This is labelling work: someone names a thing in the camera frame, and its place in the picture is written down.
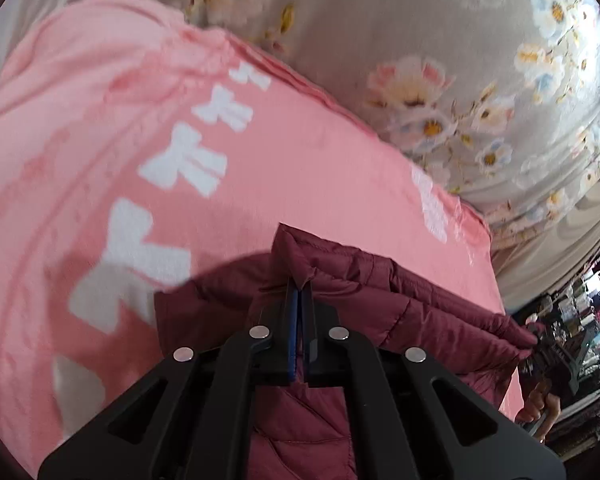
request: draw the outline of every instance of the floral fabric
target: floral fabric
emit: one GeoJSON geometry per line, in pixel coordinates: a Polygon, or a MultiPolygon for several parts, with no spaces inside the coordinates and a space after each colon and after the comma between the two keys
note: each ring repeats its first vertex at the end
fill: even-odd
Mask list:
{"type": "Polygon", "coordinates": [[[595,0],[193,0],[529,240],[600,178],[595,0]]]}

